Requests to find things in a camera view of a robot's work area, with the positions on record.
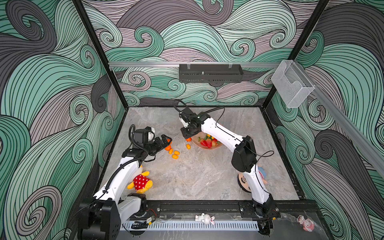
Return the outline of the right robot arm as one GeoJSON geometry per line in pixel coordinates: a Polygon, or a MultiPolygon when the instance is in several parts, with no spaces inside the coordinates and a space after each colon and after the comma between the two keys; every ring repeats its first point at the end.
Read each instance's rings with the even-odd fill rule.
{"type": "Polygon", "coordinates": [[[278,214],[276,202],[272,194],[265,188],[258,168],[260,158],[264,158],[266,155],[257,154],[254,141],[250,136],[243,137],[231,132],[209,115],[211,112],[225,108],[217,107],[196,114],[181,100],[174,100],[173,107],[179,112],[179,118],[183,124],[181,133],[185,139],[192,138],[199,133],[206,133],[233,153],[231,164],[245,177],[251,190],[257,215],[278,214]]]}

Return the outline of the green grape bunch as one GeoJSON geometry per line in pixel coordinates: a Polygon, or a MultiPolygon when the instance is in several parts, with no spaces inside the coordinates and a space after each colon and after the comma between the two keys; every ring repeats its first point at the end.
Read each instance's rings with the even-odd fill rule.
{"type": "Polygon", "coordinates": [[[206,135],[205,137],[199,137],[198,138],[198,141],[201,142],[201,141],[206,141],[206,140],[212,140],[212,137],[209,136],[209,135],[206,135]]]}

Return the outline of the strawberry cluster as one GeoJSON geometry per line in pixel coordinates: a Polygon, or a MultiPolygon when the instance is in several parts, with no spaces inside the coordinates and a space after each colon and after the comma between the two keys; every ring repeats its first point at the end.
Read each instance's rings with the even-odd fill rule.
{"type": "Polygon", "coordinates": [[[200,142],[200,144],[205,148],[208,148],[208,149],[212,148],[212,140],[206,140],[206,141],[203,140],[200,142]]]}

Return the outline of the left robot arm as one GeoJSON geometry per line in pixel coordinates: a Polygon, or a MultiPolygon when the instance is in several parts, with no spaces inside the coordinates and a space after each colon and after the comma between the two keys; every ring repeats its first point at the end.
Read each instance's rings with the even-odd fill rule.
{"type": "Polygon", "coordinates": [[[129,128],[130,147],[122,153],[118,167],[107,183],[93,197],[79,205],[79,240],[115,240],[121,230],[122,222],[139,212],[145,212],[146,196],[141,193],[129,194],[122,199],[126,187],[135,182],[144,162],[152,162],[156,154],[168,147],[172,138],[157,137],[154,128],[129,128]]]}

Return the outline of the pink fruit bowl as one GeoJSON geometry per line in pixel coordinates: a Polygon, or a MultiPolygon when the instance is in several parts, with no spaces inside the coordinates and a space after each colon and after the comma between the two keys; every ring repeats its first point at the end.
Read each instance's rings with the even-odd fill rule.
{"type": "Polygon", "coordinates": [[[203,132],[193,136],[192,142],[205,150],[214,150],[223,146],[216,138],[203,132]]]}

